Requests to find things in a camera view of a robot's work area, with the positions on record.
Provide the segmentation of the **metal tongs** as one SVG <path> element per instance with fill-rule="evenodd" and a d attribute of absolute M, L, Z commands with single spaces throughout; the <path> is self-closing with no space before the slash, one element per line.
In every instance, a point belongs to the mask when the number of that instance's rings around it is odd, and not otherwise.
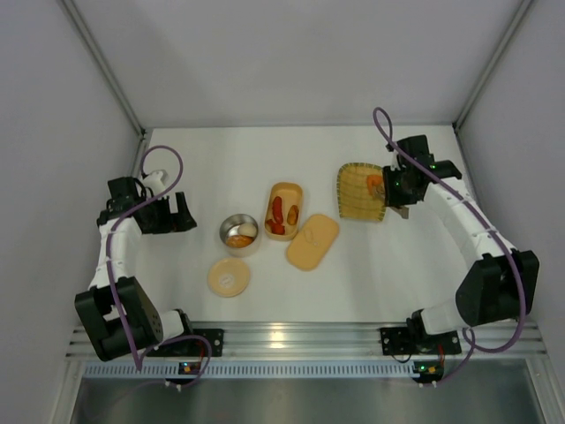
<path fill-rule="evenodd" d="M 386 203 L 385 195 L 376 186 L 373 186 L 372 190 L 374 198 Z M 408 219 L 410 217 L 410 210 L 405 206 L 401 206 L 400 208 L 388 206 L 388 208 L 396 212 L 402 219 Z"/>

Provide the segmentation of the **orange fried dumpling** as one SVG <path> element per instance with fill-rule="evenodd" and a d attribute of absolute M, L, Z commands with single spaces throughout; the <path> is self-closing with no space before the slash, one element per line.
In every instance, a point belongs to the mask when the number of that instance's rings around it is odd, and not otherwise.
<path fill-rule="evenodd" d="M 383 184 L 383 177 L 382 175 L 372 174 L 366 177 L 366 183 L 369 189 L 372 189 L 374 186 L 380 186 Z"/>

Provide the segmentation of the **sesame bread bun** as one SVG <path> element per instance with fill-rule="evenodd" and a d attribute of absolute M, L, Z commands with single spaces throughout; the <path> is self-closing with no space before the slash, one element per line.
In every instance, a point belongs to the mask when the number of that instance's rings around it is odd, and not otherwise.
<path fill-rule="evenodd" d="M 235 235 L 230 236 L 226 239 L 225 244 L 231 248 L 244 248 L 249 246 L 254 241 L 254 238 L 248 238 L 245 236 Z"/>

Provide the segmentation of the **white egg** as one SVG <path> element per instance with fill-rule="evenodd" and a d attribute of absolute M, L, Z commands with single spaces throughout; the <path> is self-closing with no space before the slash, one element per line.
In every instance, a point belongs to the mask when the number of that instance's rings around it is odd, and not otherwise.
<path fill-rule="evenodd" d="M 257 227 L 253 223 L 242 223 L 237 228 L 237 234 L 251 239 L 257 237 Z"/>

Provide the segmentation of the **round tan bowl lid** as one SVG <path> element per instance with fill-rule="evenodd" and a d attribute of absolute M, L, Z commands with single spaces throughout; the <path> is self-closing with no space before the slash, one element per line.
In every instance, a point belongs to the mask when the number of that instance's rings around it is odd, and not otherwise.
<path fill-rule="evenodd" d="M 251 271 L 246 263 L 237 258 L 225 258 L 210 268 L 207 285 L 216 295 L 231 298 L 241 294 L 250 279 Z"/>

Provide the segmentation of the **red chicken wing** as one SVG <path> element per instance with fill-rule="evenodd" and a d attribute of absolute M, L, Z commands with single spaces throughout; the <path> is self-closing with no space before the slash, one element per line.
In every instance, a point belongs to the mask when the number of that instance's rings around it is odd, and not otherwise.
<path fill-rule="evenodd" d="M 275 235 L 284 235 L 286 233 L 285 226 L 282 223 L 277 223 L 272 219 L 266 221 L 266 225 L 270 232 Z"/>

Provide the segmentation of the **red sausage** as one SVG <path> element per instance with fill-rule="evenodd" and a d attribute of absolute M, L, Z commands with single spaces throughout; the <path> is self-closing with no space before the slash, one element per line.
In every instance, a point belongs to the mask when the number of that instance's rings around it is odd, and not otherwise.
<path fill-rule="evenodd" d="M 272 214 L 276 223 L 282 224 L 284 222 L 283 199 L 281 196 L 274 197 L 272 201 Z"/>

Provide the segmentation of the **tan oblong box lid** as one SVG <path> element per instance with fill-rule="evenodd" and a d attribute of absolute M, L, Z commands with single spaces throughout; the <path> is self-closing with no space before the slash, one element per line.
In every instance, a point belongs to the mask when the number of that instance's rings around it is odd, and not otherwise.
<path fill-rule="evenodd" d="M 316 269 L 339 234 L 337 221 L 322 215 L 310 216 L 289 244 L 288 262 L 302 271 Z"/>

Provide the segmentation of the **brown roasted potato piece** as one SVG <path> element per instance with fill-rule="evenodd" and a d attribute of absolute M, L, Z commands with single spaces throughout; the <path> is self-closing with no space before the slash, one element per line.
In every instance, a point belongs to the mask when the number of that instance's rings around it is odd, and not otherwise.
<path fill-rule="evenodd" d="M 296 225 L 299 218 L 299 208 L 297 205 L 292 205 L 287 215 L 287 224 Z"/>

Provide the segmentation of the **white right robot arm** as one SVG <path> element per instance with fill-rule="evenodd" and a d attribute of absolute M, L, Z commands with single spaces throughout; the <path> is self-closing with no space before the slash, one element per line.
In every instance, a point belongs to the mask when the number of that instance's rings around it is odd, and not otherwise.
<path fill-rule="evenodd" d="M 415 342 L 460 329 L 515 319 L 520 337 L 531 311 L 539 259 L 520 251 L 490 223 L 473 200 L 463 175 L 449 160 L 436 161 L 424 135 L 391 142 L 395 164 L 383 170 L 385 203 L 405 208 L 424 203 L 441 220 L 467 266 L 463 281 L 450 299 L 414 312 L 407 320 Z"/>

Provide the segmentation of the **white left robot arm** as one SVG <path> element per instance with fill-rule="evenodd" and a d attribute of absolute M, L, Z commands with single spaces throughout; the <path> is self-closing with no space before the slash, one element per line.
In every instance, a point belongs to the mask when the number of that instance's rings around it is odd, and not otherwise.
<path fill-rule="evenodd" d="M 101 248 L 94 277 L 74 306 L 98 358 L 110 361 L 193 333 L 181 309 L 161 313 L 135 276 L 142 236 L 196 227 L 182 192 L 170 207 L 165 170 L 108 182 L 110 197 L 96 224 Z"/>

